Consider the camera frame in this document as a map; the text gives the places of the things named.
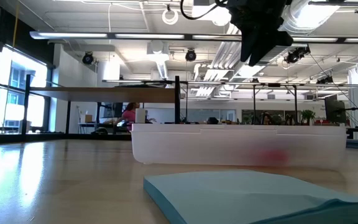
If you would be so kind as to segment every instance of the ceiling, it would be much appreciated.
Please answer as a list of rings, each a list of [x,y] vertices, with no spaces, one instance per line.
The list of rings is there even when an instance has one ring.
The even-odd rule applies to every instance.
[[[13,13],[16,8],[15,1],[0,0],[0,6]],[[21,5],[19,18],[32,26],[35,30],[52,30],[70,32],[108,32],[108,4],[84,4],[81,2],[64,2],[53,0],[21,0],[26,5]],[[191,10],[193,0],[185,1],[185,9]],[[127,7],[140,9],[139,5],[126,4]],[[164,9],[163,5],[144,5],[145,9]],[[179,20],[174,25],[167,25],[162,20],[163,11],[142,11],[127,9],[113,5],[111,7],[110,20],[111,32],[155,32],[155,33],[198,33],[198,34],[224,34],[229,25],[219,27],[211,21],[189,21],[179,14]],[[326,23],[317,28],[311,35],[326,36],[358,36],[358,14],[335,13]],[[112,44],[122,55],[123,61],[131,68],[131,73],[150,73],[156,70],[155,62],[144,60],[146,58],[147,40],[78,40],[71,41],[71,49],[77,54],[82,54],[81,47],[85,45]],[[221,43],[219,42],[185,42],[169,41],[170,51],[173,52],[166,62],[168,70],[193,71],[196,63],[185,62],[185,54],[188,48],[194,48],[197,53],[197,61],[210,62],[214,59]],[[336,82],[347,81],[347,68],[358,62],[358,45],[336,44],[312,44],[310,49],[313,57],[322,69],[332,68],[332,74]],[[106,60],[108,52],[98,52],[99,60]],[[307,56],[298,64],[287,68],[282,63],[282,57],[265,67],[263,75],[259,77],[264,82],[307,82],[310,76],[317,75],[321,69],[315,61]]]

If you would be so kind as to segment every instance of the box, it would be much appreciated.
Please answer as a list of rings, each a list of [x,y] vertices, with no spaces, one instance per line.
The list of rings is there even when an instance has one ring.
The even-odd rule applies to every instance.
[[[92,115],[91,114],[83,114],[81,115],[81,122],[82,123],[92,123]]]

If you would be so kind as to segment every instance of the white plastic container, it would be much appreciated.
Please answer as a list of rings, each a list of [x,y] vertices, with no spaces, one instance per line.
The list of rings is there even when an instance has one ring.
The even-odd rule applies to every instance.
[[[146,164],[304,166],[332,169],[345,127],[133,124],[132,150]]]

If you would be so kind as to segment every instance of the black metal pole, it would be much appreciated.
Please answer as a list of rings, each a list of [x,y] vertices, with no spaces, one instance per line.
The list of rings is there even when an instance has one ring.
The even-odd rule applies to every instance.
[[[180,124],[180,81],[175,76],[175,124]]]
[[[188,117],[187,117],[187,105],[188,105],[188,96],[189,96],[189,83],[186,84],[186,122],[188,122]]]
[[[254,121],[252,122],[252,124],[256,123],[256,92],[255,92],[255,85],[253,85],[254,87]]]
[[[298,125],[298,98],[296,93],[296,85],[293,86],[295,93],[295,125]]]
[[[24,91],[24,117],[22,121],[22,135],[27,132],[27,110],[29,109],[29,98],[30,98],[30,85],[31,75],[25,76],[25,91]]]
[[[71,101],[67,101],[67,117],[66,117],[66,134],[70,129],[70,110],[71,110]]]

